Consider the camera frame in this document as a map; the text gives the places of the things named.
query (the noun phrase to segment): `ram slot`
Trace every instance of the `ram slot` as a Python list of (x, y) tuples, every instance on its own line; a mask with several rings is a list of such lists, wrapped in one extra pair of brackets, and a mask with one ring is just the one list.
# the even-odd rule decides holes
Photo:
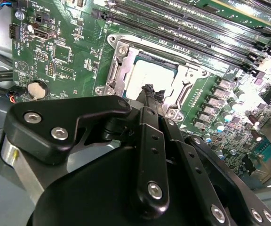
[(248, 27), (242, 26), (235, 22), (229, 21), (223, 17), (208, 13), (202, 9), (187, 5), (179, 0), (171, 0), (170, 2), (176, 3), (175, 7), (161, 2), (159, 0), (131, 0), (134, 2), (142, 2), (148, 5), (154, 6), (155, 8), (161, 8), (172, 14), (184, 17), (190, 21), (197, 22), (199, 24), (204, 24), (212, 29), (216, 29), (219, 32), (223, 32), (227, 35), (233, 34), (240, 40), (255, 43), (260, 41), (262, 43), (269, 43), (270, 39), (261, 36), (261, 32), (255, 31)]
[(253, 47), (254, 46), (253, 44), (256, 42), (256, 39), (247, 37), (242, 34), (235, 34), (235, 33), (231, 32), (229, 29), (226, 29), (220, 25), (213, 24), (207, 20), (202, 19), (199, 16), (195, 16), (195, 15), (186, 13), (185, 11), (183, 11), (181, 9), (171, 7), (169, 5), (163, 4), (163, 3), (158, 2), (156, 0), (129, 0), (129, 2), (135, 2), (137, 4), (141, 4), (143, 6), (151, 8), (152, 10), (160, 11), (162, 13), (167, 13), (168, 15), (175, 16), (177, 18), (182, 18), (184, 20), (190, 21), (191, 23), (194, 23), (195, 25), (200, 25), (200, 26), (206, 27), (210, 31), (215, 31), (218, 34), (224, 33), (227, 36), (233, 36), (233, 37), (237, 38), (238, 40), (241, 40), (247, 44), (250, 44), (251, 47)]
[(233, 65), (235, 67), (241, 67), (243, 65), (242, 62), (235, 60), (232, 57), (221, 56), (218, 52), (201, 47), (201, 46), (194, 44), (192, 42), (189, 42), (187, 40), (180, 39), (180, 38), (176, 37), (175, 35), (169, 34), (167, 32), (163, 32), (159, 29), (147, 26), (145, 24), (141, 24), (137, 21), (134, 21), (132, 19), (129, 19), (129, 18), (121, 16), (121, 15), (112, 14), (112, 16), (107, 18), (106, 20), (113, 22), (113, 23), (125, 25), (127, 27), (131, 27), (135, 30), (138, 30), (138, 31), (141, 31), (144, 33), (152, 34), (154, 37), (159, 37), (161, 39), (167, 39), (170, 42), (175, 42), (175, 43), (184, 45), (185, 48), (189, 49), (193, 53), (198, 54), (198, 56), (208, 56), (209, 58), (215, 58), (225, 64)]
[(237, 53), (235, 51), (232, 51), (229, 48), (226, 48), (224, 46), (225, 45), (224, 43), (222, 43), (221, 45), (217, 45), (215, 43), (212, 43), (210, 41), (201, 39), (201, 38), (196, 37), (194, 35), (191, 35), (189, 33), (182, 32), (181, 30), (179, 30), (179, 27), (177, 25), (174, 25), (174, 24), (171, 24), (171, 23), (165, 24), (164, 21), (158, 20), (155, 15), (153, 15), (154, 18), (152, 20), (152, 19), (148, 19), (147, 17), (144, 17), (144, 15), (146, 16), (147, 14), (145, 12), (143, 12), (143, 11), (140, 11), (139, 14), (135, 14), (135, 13), (124, 10), (122, 8), (119, 8), (119, 7), (116, 7), (116, 8), (119, 9), (120, 14), (125, 13), (125, 14), (127, 14), (129, 16), (133, 16), (134, 18), (136, 18), (136, 20), (138, 22), (140, 22), (142, 20), (142, 21), (145, 21), (145, 23), (151, 23), (151, 24), (157, 25), (158, 27), (162, 27), (162, 30), (167, 31), (168, 33), (174, 32), (174, 33), (177, 34), (176, 36), (178, 38), (180, 38), (182, 40), (185, 40), (185, 41), (188, 41), (193, 46), (194, 45), (195, 46), (201, 46), (203, 48), (206, 48), (207, 50), (211, 49), (211, 50), (213, 50), (215, 52), (218, 52), (218, 54), (220, 54), (220, 55), (225, 55), (225, 56), (228, 56), (228, 57), (231, 57), (231, 58), (235, 58), (235, 59), (237, 59), (239, 61), (242, 61), (242, 62), (245, 62), (247, 60), (246, 59), (247, 56), (245, 56), (243, 54), (239, 54), (239, 53)]
[[(150, 19), (157, 20), (159, 22), (167, 23), (170, 26), (174, 26), (176, 29), (181, 29), (189, 34), (195, 35), (197, 37), (203, 38), (205, 40), (211, 41), (213, 43), (216, 43), (218, 45), (225, 45), (229, 46), (230, 49), (234, 50), (237, 53), (248, 55), (250, 53), (250, 50), (254, 49), (254, 46), (252, 44), (245, 43), (243, 41), (240, 41), (235, 38), (231, 38), (229, 36), (225, 36), (222, 33), (212, 30), (208, 27), (205, 27), (204, 25), (198, 24), (196, 22), (192, 22), (189, 20), (185, 20), (181, 16), (174, 15), (172, 13), (168, 13), (164, 10), (153, 8), (151, 9), (151, 12), (144, 11), (142, 8), (136, 8), (131, 6), (130, 4), (123, 3), (121, 1), (115, 1), (116, 6), (119, 8), (123, 8), (125, 10), (128, 10), (130, 12), (134, 12), (140, 15), (143, 15), (145, 17), (148, 17)], [(232, 40), (232, 44), (228, 42), (224, 42), (223, 40)]]
[[(214, 2), (216, 4), (222, 5), (224, 7), (229, 8), (229, 9), (231, 9), (231, 7), (233, 7), (234, 8), (233, 10), (238, 11), (238, 12), (240, 11), (240, 9), (234, 7), (234, 5), (236, 4), (237, 0), (210, 0), (210, 2)], [(218, 24), (225, 23), (225, 24), (228, 24), (228, 25), (233, 25), (235, 27), (238, 27), (238, 28), (240, 28), (240, 29), (248, 32), (248, 33), (246, 33), (246, 35), (249, 36), (249, 37), (251, 37), (251, 38), (254, 38), (254, 37), (252, 37), (252, 33), (255, 33), (255, 34), (258, 34), (258, 35), (262, 34), (261, 32), (256, 31), (256, 30), (254, 30), (252, 28), (249, 28), (249, 27), (244, 26), (244, 25), (240, 25), (240, 24), (238, 24), (236, 22), (233, 22), (233, 21), (229, 21), (229, 20), (227, 20), (227, 19), (225, 19), (225, 18), (223, 18), (221, 16), (218, 16), (218, 15), (206, 12), (206, 11), (204, 11), (202, 9), (199, 9), (199, 8), (197, 8), (195, 6), (189, 5), (189, 4), (187, 4), (187, 3), (183, 2), (183, 1), (180, 1), (180, 0), (170, 0), (170, 1), (168, 1), (168, 3), (169, 4), (175, 3), (176, 7), (178, 7), (178, 8), (179, 7), (183, 7), (183, 8), (186, 8), (187, 10), (194, 11), (194, 13), (200, 13), (203, 16), (209, 17), (211, 19), (215, 19), (215, 20), (217, 20)], [(269, 22), (269, 20), (270, 20), (269, 18), (271, 18), (271, 15), (267, 15), (268, 16), (267, 17), (264, 14), (266, 14), (266, 13), (262, 13), (262, 12), (259, 13), (258, 16), (260, 18), (255, 17), (255, 16), (251, 16), (251, 17), (252, 18), (254, 17), (259, 22), (261, 21), (262, 23), (265, 23), (268, 26), (271, 26), (271, 23)], [(264, 39), (264, 41), (261, 41), (261, 42), (267, 44), (269, 41), (270, 41), (270, 39)]]
[(267, 13), (260, 9), (255, 8), (254, 6), (249, 6), (246, 3), (242, 3), (237, 0), (211, 0), (212, 2), (226, 7), (228, 9), (234, 10), (247, 17), (247, 20), (256, 20), (260, 23), (266, 24), (271, 27), (271, 13)]
[(258, 1), (255, 1), (255, 0), (240, 0), (240, 1), (252, 6), (254, 8), (258, 8), (262, 11), (266, 11), (271, 14), (271, 7), (268, 7)]
[(144, 17), (150, 18), (150, 19), (152, 19), (151, 23), (159, 23), (160, 26), (167, 26), (165, 28), (167, 28), (168, 30), (173, 30), (176, 33), (180, 33), (184, 36), (187, 36), (188, 39), (195, 40), (195, 43), (197, 43), (197, 42), (202, 43), (205, 48), (219, 49), (220, 50), (219, 53), (221, 53), (221, 51), (224, 50), (229, 53), (229, 54), (226, 54), (227, 56), (235, 57), (240, 61), (245, 61), (245, 59), (247, 57), (247, 55), (245, 55), (245, 53), (243, 53), (244, 52), (243, 49), (237, 48), (235, 46), (226, 47), (227, 46), (226, 43), (224, 43), (223, 41), (217, 40), (215, 38), (209, 37), (206, 40), (206, 39), (199, 37), (199, 35), (198, 36), (192, 35), (189, 32), (184, 33), (181, 31), (184, 29), (181, 28), (178, 24), (175, 24), (172, 21), (164, 21), (162, 18), (159, 18), (154, 14), (150, 14), (145, 11), (142, 11), (141, 9), (133, 8), (133, 7), (126, 5), (126, 4), (120, 4), (120, 5), (118, 4), (117, 6), (114, 7), (114, 9), (117, 9), (119, 12), (125, 13), (127, 15), (131, 14), (131, 13), (137, 13), (137, 15), (134, 15), (134, 16), (139, 15), (139, 16), (144, 16)]

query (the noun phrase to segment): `microchip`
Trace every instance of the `microchip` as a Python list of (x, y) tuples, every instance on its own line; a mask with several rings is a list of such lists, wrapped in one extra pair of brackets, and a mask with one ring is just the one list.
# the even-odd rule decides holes
[(256, 79), (256, 81), (254, 82), (254, 84), (256, 84), (257, 86), (260, 86), (262, 84), (263, 80), (262, 79)]
[(239, 121), (240, 121), (240, 118), (238, 118), (238, 117), (234, 117), (232, 120), (232, 122), (234, 122), (234, 123), (238, 123)]
[(217, 136), (212, 135), (212, 136), (211, 136), (211, 140), (212, 140), (212, 141), (216, 141), (216, 140), (217, 140)]
[(205, 128), (205, 124), (203, 121), (199, 120), (199, 119), (195, 119), (193, 122), (193, 125), (199, 129)]
[(219, 87), (222, 87), (224, 89), (228, 89), (231, 87), (231, 82), (226, 80), (221, 80), (218, 84)]
[(204, 9), (205, 11), (210, 12), (210, 13), (216, 13), (216, 12), (218, 12), (218, 10), (219, 10), (219, 9), (217, 9), (216, 7), (210, 6), (210, 5), (208, 5), (208, 4), (205, 4), (205, 5), (203, 6), (203, 9)]
[(243, 147), (249, 149), (249, 148), (251, 147), (251, 144), (250, 144), (250, 143), (245, 143), (245, 144), (243, 145)]
[(204, 111), (205, 113), (208, 113), (208, 114), (213, 114), (214, 111), (215, 111), (215, 109), (214, 109), (213, 107), (205, 106), (205, 107), (203, 108), (203, 111)]
[(212, 149), (212, 150), (216, 150), (217, 148), (218, 148), (217, 145), (212, 145), (212, 146), (211, 146), (211, 149)]
[(234, 138), (234, 140), (237, 140), (237, 141), (240, 141), (241, 139), (242, 139), (242, 136), (239, 136), (239, 135), (235, 136)]
[(248, 123), (248, 122), (246, 122), (246, 123), (244, 124), (244, 126), (245, 126), (245, 128), (248, 128), (248, 129), (250, 129), (250, 128), (253, 127), (253, 125), (250, 124), (250, 123)]
[[(236, 81), (238, 81), (238, 80), (239, 80), (239, 78), (238, 78), (238, 77), (234, 77), (234, 78), (233, 78), (233, 80), (236, 82)], [(231, 87), (233, 87), (233, 88), (234, 88), (234, 87), (236, 87), (236, 85), (237, 85), (236, 83), (231, 82)]]
[(265, 104), (259, 104), (259, 105), (258, 105), (258, 108), (259, 108), (259, 109), (264, 109), (265, 106), (266, 106)]
[(83, 21), (82, 20), (77, 20), (77, 25), (82, 26), (83, 25)]
[(207, 114), (200, 114), (198, 118), (203, 121), (208, 121), (210, 119), (210, 116), (208, 116)]
[(92, 66), (92, 67), (94, 67), (94, 68), (98, 68), (98, 66), (99, 66), (99, 63), (97, 63), (97, 62), (93, 62), (93, 66)]
[(77, 0), (77, 6), (78, 7), (83, 7), (83, 1), (84, 0)]
[(219, 100), (211, 97), (211, 98), (208, 100), (207, 103), (210, 104), (210, 105), (212, 105), (212, 106), (217, 106), (217, 105), (219, 105)]
[(66, 64), (69, 63), (71, 56), (71, 48), (63, 45), (55, 45), (53, 57)]
[(129, 73), (126, 74), (125, 81), (128, 81), (125, 87), (125, 96), (128, 99), (136, 100), (142, 87), (145, 84), (153, 84), (155, 92), (171, 89), (175, 72), (152, 61), (139, 59)]
[(221, 89), (215, 89), (213, 94), (216, 97), (222, 98), (225, 95), (225, 91)]

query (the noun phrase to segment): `silver screw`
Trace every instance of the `silver screw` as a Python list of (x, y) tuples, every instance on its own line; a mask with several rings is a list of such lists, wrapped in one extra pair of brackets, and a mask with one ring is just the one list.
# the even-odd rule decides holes
[(171, 126), (174, 126), (174, 122), (173, 122), (171, 119), (168, 119), (168, 123), (169, 123)]
[(69, 136), (68, 131), (61, 127), (55, 127), (51, 130), (51, 135), (56, 140), (66, 140)]
[(230, 150), (230, 154), (231, 155), (236, 155), (237, 154), (237, 150), (236, 149), (231, 149)]
[(193, 138), (193, 140), (195, 141), (196, 144), (200, 145), (200, 140), (198, 140), (197, 138)]
[(109, 89), (107, 89), (106, 94), (109, 95), (109, 96), (110, 95), (114, 95), (115, 94), (115, 90), (112, 89), (112, 88), (109, 88)]
[(24, 114), (24, 119), (28, 123), (37, 124), (41, 122), (41, 116), (35, 112), (28, 112)]
[(261, 215), (260, 215), (256, 210), (252, 209), (252, 213), (253, 213), (254, 218), (255, 218), (258, 222), (261, 223), (261, 222), (263, 221)]
[(16, 11), (15, 12), (15, 17), (18, 19), (18, 20), (24, 20), (24, 13), (22, 11)]
[(168, 115), (169, 118), (173, 118), (174, 115), (175, 115), (175, 111), (173, 109), (171, 109), (171, 110), (168, 111), (167, 115)]
[(212, 205), (211, 212), (213, 216), (219, 221), (219, 223), (223, 224), (225, 222), (225, 216), (223, 212), (217, 206)]
[(95, 93), (98, 94), (99, 96), (102, 95), (103, 91), (104, 91), (104, 87), (97, 86), (95, 88)]
[(269, 212), (267, 212), (266, 210), (263, 210), (263, 213), (265, 217), (269, 220), (269, 222), (271, 222), (271, 215), (269, 214)]
[(156, 183), (153, 183), (153, 182), (148, 184), (148, 193), (154, 199), (161, 199), (163, 196), (162, 189)]
[(119, 53), (121, 53), (122, 55), (125, 55), (127, 53), (127, 48), (125, 46), (120, 46)]

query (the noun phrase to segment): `mounting hole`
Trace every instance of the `mounting hole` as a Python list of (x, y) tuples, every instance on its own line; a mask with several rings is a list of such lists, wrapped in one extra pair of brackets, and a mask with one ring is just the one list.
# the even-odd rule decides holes
[(131, 129), (131, 130), (128, 132), (128, 136), (131, 137), (132, 135), (134, 135), (134, 133), (135, 133), (135, 131)]
[(157, 136), (153, 135), (153, 136), (152, 136), (152, 139), (154, 139), (154, 140), (158, 140), (158, 139), (159, 139), (159, 137), (157, 137)]
[(152, 152), (153, 152), (154, 154), (158, 154), (158, 153), (159, 153), (159, 151), (158, 151), (156, 148), (154, 148), (154, 147), (153, 147), (151, 150), (152, 150)]
[(173, 122), (171, 119), (168, 119), (168, 123), (169, 123), (171, 126), (174, 126), (174, 122)]
[(148, 112), (151, 115), (155, 115), (155, 112), (153, 110), (151, 110), (151, 109), (146, 109), (146, 112)]
[(118, 100), (118, 104), (122, 107), (127, 107), (127, 103), (124, 100)]
[(263, 219), (262, 219), (261, 215), (260, 215), (255, 209), (251, 209), (251, 211), (252, 211), (252, 213), (253, 213), (254, 218), (255, 218), (258, 222), (262, 223)]
[(267, 212), (266, 210), (263, 210), (263, 213), (266, 216), (266, 218), (269, 220), (269, 222), (271, 222), (271, 215), (269, 214), (269, 212)]
[(196, 172), (197, 172), (198, 174), (202, 174), (202, 172), (201, 172), (200, 168), (195, 167), (195, 170), (196, 170)]
[(115, 37), (111, 36), (111, 37), (109, 38), (109, 42), (114, 43), (115, 41), (116, 41)]

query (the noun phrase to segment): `blue wire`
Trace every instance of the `blue wire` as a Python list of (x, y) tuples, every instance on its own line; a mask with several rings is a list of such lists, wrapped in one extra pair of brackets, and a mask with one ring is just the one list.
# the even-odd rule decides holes
[(12, 6), (12, 3), (11, 3), (11, 2), (2, 2), (2, 3), (0, 4), (1, 7), (3, 7), (4, 5)]

